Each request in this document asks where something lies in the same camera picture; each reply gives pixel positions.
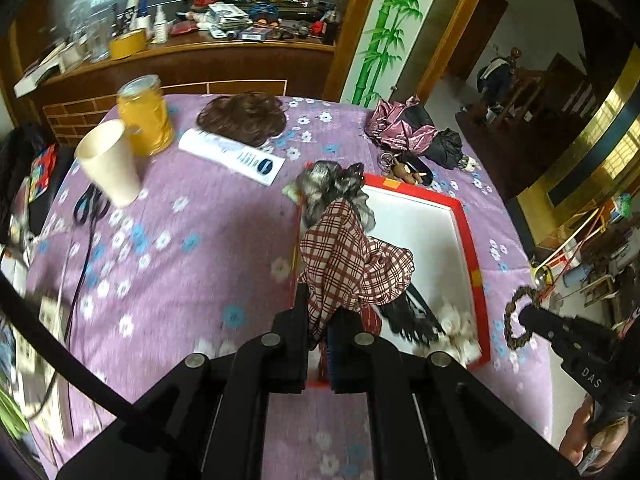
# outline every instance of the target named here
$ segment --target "brown wig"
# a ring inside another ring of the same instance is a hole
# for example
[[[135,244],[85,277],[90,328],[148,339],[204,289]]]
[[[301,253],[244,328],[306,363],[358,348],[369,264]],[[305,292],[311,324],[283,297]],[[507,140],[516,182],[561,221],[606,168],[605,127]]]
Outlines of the brown wig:
[[[284,130],[287,119],[281,106],[278,98],[264,92],[220,96],[198,114],[197,124],[206,132],[256,148]]]

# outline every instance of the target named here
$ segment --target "tape roll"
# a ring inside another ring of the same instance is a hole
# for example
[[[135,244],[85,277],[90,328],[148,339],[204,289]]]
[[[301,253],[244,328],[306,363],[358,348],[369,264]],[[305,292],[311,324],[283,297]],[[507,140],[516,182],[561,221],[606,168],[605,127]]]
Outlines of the tape roll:
[[[109,42],[111,59],[122,59],[146,49],[146,32],[143,29],[121,34]]]

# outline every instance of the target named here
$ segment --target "blue logo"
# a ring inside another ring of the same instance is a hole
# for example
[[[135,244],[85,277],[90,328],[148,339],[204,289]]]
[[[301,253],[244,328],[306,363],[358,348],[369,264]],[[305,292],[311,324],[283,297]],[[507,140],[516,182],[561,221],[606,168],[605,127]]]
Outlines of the blue logo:
[[[264,158],[263,160],[260,161],[260,164],[258,164],[258,173],[266,175],[271,173],[271,170],[273,169],[273,162],[271,162],[268,158]]]

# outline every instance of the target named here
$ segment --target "bamboo decal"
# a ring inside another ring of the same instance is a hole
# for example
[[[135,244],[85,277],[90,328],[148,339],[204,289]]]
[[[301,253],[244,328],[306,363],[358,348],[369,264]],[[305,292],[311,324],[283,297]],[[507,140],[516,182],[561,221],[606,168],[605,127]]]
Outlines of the bamboo decal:
[[[390,15],[395,12],[390,28],[386,24]],[[380,99],[376,92],[376,83],[387,67],[393,67],[394,63],[402,59],[399,54],[404,54],[404,30],[402,22],[407,18],[422,20],[420,3],[418,0],[383,0],[375,28],[367,30],[365,34],[371,34],[371,40],[360,68],[358,81],[353,92],[351,103],[368,106],[372,99]],[[375,66],[373,78],[369,80],[371,71]]]

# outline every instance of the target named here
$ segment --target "human hand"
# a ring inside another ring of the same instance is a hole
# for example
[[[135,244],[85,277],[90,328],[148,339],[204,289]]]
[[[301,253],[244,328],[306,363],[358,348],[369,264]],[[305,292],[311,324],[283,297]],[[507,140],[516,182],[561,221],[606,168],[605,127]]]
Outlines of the human hand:
[[[591,418],[593,401],[590,396],[585,397],[582,406],[574,413],[574,418],[564,434],[558,451],[572,464],[578,465],[582,461],[587,447],[587,422]],[[599,449],[600,455],[594,460],[591,468],[599,469],[607,464],[618,450],[629,431],[628,418],[624,418],[596,434],[591,439],[591,447]]]

